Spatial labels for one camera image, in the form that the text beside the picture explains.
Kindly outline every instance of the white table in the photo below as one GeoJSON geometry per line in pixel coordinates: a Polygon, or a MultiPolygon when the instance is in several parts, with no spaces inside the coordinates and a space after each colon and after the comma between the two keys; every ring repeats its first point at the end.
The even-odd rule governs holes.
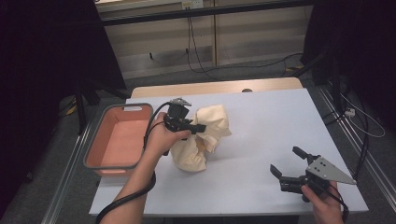
{"type": "MultiPolygon", "coordinates": [[[[137,98],[131,102],[150,103],[155,109],[172,98],[137,98]]],[[[273,164],[283,175],[303,175],[307,163],[291,151],[294,146],[322,155],[348,174],[305,89],[183,98],[192,103],[190,115],[202,106],[224,104],[233,135],[221,140],[215,154],[207,155],[207,169],[201,173],[181,171],[171,156],[163,157],[156,168],[157,185],[148,194],[148,217],[311,213],[312,205],[304,203],[300,194],[280,191],[278,180],[269,171],[273,164]]],[[[111,203],[125,181],[124,177],[103,177],[90,214],[97,215],[111,203]]],[[[368,210],[356,186],[339,184],[339,190],[351,213],[368,210]]]]}

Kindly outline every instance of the hand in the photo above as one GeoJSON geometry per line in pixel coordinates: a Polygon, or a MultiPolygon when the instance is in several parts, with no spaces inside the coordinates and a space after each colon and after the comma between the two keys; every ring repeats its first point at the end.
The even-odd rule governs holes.
{"type": "MultiPolygon", "coordinates": [[[[338,197],[337,183],[331,181],[330,184],[334,187],[329,187],[329,192],[338,197]]],[[[323,198],[320,199],[318,195],[312,191],[308,186],[302,186],[301,191],[306,198],[314,205],[314,216],[318,224],[343,224],[341,215],[341,205],[332,197],[323,193],[323,198]]]]}
{"type": "Polygon", "coordinates": [[[148,136],[147,145],[147,150],[155,150],[160,156],[169,150],[177,140],[187,138],[191,135],[191,131],[189,130],[173,133],[166,129],[163,124],[164,116],[165,113],[159,113],[157,119],[152,123],[152,130],[148,136]]]}

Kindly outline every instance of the plastic container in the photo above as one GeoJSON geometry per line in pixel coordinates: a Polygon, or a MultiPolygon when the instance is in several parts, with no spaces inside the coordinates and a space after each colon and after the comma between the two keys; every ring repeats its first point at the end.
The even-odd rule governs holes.
{"type": "Polygon", "coordinates": [[[152,106],[112,105],[95,130],[84,165],[101,176],[129,175],[143,153],[143,137],[152,106]]]}

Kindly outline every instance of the cream cloth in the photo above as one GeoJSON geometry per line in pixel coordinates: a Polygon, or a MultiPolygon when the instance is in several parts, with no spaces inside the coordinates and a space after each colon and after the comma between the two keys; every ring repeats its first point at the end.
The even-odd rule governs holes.
{"type": "Polygon", "coordinates": [[[215,152],[221,137],[231,135],[224,105],[211,105],[198,109],[191,124],[204,124],[204,133],[191,135],[187,141],[177,141],[171,148],[176,166],[185,171],[206,169],[205,151],[215,152]]]}

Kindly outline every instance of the power outlet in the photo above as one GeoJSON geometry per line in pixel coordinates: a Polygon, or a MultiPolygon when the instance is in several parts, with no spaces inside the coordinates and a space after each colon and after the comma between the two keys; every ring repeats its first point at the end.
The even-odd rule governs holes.
{"type": "Polygon", "coordinates": [[[182,1],[181,2],[181,9],[186,10],[192,7],[192,1],[182,1]]]}
{"type": "Polygon", "coordinates": [[[203,8],[204,7],[204,0],[193,0],[191,1],[192,8],[203,8]]]}
{"type": "Polygon", "coordinates": [[[354,108],[347,108],[346,115],[350,118],[355,117],[355,109],[354,108]]]}

